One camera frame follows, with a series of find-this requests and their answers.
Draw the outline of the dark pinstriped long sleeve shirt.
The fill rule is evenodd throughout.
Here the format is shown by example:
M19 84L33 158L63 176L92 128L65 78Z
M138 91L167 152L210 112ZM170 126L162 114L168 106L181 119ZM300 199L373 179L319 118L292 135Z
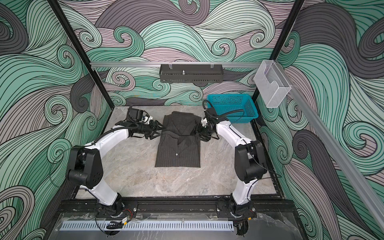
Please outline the dark pinstriped long sleeve shirt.
M200 122L201 117L192 113L173 111L164 116L156 168L201 166L201 140L195 132Z

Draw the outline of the teal plastic basket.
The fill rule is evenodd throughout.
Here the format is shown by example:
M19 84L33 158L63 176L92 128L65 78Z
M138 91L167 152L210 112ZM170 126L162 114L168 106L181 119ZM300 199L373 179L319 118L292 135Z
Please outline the teal plastic basket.
M245 124L259 117L251 96L246 94L208 95L207 100L218 115L227 114L231 123Z

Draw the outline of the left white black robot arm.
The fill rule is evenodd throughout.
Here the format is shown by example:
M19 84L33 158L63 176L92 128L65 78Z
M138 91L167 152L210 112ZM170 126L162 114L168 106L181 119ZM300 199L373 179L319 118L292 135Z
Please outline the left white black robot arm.
M104 180L102 158L128 138L153 140L163 129L163 125L146 111L129 107L126 118L110 130L84 146L71 148L66 179L89 192L107 215L112 218L121 216L124 210L122 196Z

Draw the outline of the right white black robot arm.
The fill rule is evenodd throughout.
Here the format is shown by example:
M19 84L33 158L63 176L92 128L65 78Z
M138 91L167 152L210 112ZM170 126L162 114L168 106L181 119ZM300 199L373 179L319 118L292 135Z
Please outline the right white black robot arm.
M228 119L230 114L243 114L244 110L232 110L218 114L213 104L203 100L205 117L194 128L203 142L223 138L234 149L234 168L237 184L231 194L230 211L235 218L243 217L250 209L253 189L268 172L266 155L260 141L252 141L239 132Z

